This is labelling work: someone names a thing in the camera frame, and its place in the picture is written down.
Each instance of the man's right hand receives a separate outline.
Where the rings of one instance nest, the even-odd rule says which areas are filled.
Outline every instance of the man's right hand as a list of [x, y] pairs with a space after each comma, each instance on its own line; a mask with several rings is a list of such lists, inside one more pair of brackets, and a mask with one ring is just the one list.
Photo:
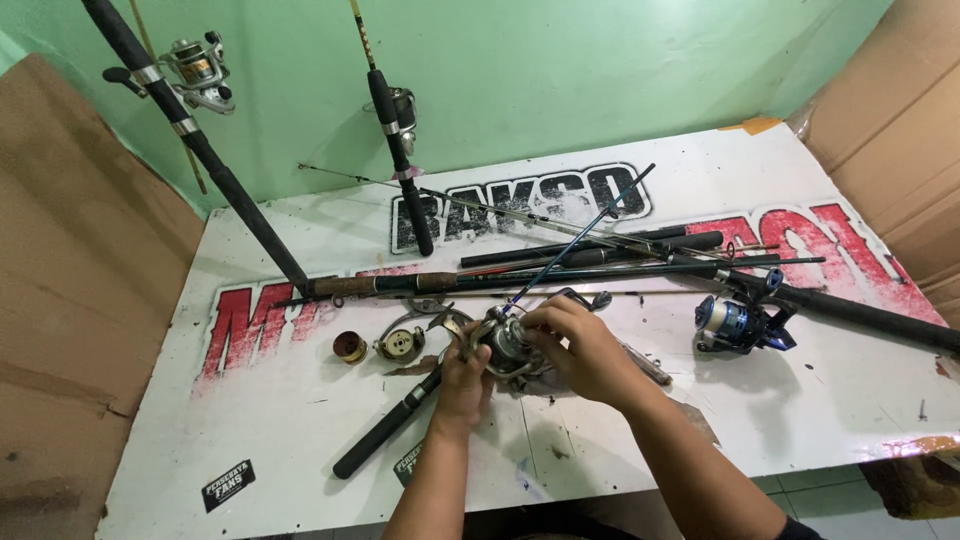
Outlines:
[[[600, 317], [577, 302], [555, 296], [520, 319], [534, 346], [560, 371], [570, 388], [595, 402], [623, 410], [641, 392], [660, 391], [634, 364]], [[569, 340], [564, 347], [561, 340]]]

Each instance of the spare spool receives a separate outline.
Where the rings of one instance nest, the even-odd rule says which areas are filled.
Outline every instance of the spare spool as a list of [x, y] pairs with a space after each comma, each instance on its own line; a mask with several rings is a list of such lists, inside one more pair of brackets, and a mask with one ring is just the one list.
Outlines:
[[367, 357], [367, 342], [355, 331], [345, 331], [333, 340], [333, 354], [344, 362], [358, 364]]

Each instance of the white table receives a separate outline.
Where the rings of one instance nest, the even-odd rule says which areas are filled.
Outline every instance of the white table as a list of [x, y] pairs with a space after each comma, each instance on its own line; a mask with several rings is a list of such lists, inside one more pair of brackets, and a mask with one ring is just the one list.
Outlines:
[[[785, 268], [796, 285], [826, 284], [835, 295], [939, 321], [914, 285], [896, 279], [885, 247], [782, 125], [755, 136], [703, 132], [430, 175], [418, 184], [461, 187], [460, 195], [485, 198], [514, 193], [524, 200], [529, 187], [535, 211], [562, 210], [567, 220], [587, 223], [612, 177], [629, 177], [631, 169], [650, 162], [658, 166], [643, 182], [642, 195], [633, 193], [620, 220], [605, 227], [631, 232], [710, 222], [689, 229], [719, 227], [741, 243], [753, 243], [751, 235], [759, 234], [781, 243], [786, 257], [795, 250], [830, 259], [817, 267]], [[492, 231], [477, 235], [441, 219], [449, 234], [437, 241], [433, 256], [395, 254], [404, 233], [391, 212], [398, 194], [374, 185], [260, 207], [311, 276], [404, 265], [409, 272], [453, 271], [465, 255], [564, 240], [523, 226], [498, 233], [492, 219]], [[452, 219], [464, 216], [462, 210], [454, 213]], [[453, 237], [458, 230], [459, 239]], [[332, 354], [331, 342], [353, 330], [372, 343], [406, 308], [396, 300], [369, 299], [342, 309], [322, 304], [256, 313], [261, 291], [289, 295], [289, 285], [278, 282], [276, 267], [235, 212], [215, 211], [96, 538], [247, 538], [389, 518], [402, 490], [393, 465], [422, 438], [432, 405], [352, 479], [335, 479], [332, 464], [420, 377], [384, 378], [395, 366], [373, 353], [348, 366]], [[706, 283], [656, 278], [578, 288], [691, 286]], [[254, 319], [266, 313], [266, 323], [246, 334], [248, 295]], [[799, 343], [789, 352], [698, 356], [693, 309], [704, 296], [647, 294], [642, 306], [638, 298], [616, 297], [601, 317], [621, 339], [662, 361], [675, 379], [666, 391], [704, 412], [722, 451], [747, 475], [960, 444], [960, 384], [937, 375], [934, 352], [801, 314], [788, 326]], [[457, 308], [479, 317], [490, 304], [461, 300]], [[237, 318], [227, 316], [232, 307], [240, 309]], [[222, 371], [218, 351], [228, 320], [230, 368]], [[437, 353], [448, 340], [444, 331], [431, 331], [426, 352]], [[556, 398], [551, 404], [547, 398], [494, 394], [489, 420], [470, 439], [468, 510], [655, 487], [616, 412], [575, 396]], [[921, 403], [926, 421], [919, 420]], [[207, 513], [201, 489], [246, 459], [256, 481]]]

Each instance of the sticker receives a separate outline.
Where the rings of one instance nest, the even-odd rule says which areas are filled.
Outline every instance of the sticker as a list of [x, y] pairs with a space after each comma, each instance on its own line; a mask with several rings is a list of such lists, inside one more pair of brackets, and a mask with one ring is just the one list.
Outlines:
[[210, 513], [224, 501], [239, 493], [241, 489], [252, 484], [254, 480], [256, 480], [256, 475], [253, 473], [253, 465], [249, 459], [244, 459], [236, 467], [207, 484], [204, 489], [200, 490], [200, 493], [204, 496], [206, 513]]
[[423, 441], [417, 443], [417, 446], [394, 465], [396, 478], [400, 480], [400, 485], [403, 487], [406, 487], [414, 478], [414, 465], [417, 465], [417, 456], [420, 455], [421, 448], [423, 448]]

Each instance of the green wall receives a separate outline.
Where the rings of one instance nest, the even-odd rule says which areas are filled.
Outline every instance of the green wall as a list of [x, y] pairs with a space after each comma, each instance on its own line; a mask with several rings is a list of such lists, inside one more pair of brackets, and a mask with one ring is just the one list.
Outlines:
[[[128, 0], [113, 0], [132, 23]], [[412, 162], [442, 171], [784, 116], [847, 61], [892, 0], [360, 0], [374, 56], [418, 97]], [[139, 0], [158, 53], [224, 38], [237, 111], [198, 110], [214, 148], [258, 201], [392, 166], [348, 0]], [[100, 72], [119, 61], [80, 0], [6, 0], [0, 31], [46, 54], [124, 141], [202, 216], [197, 188], [150, 101]]]

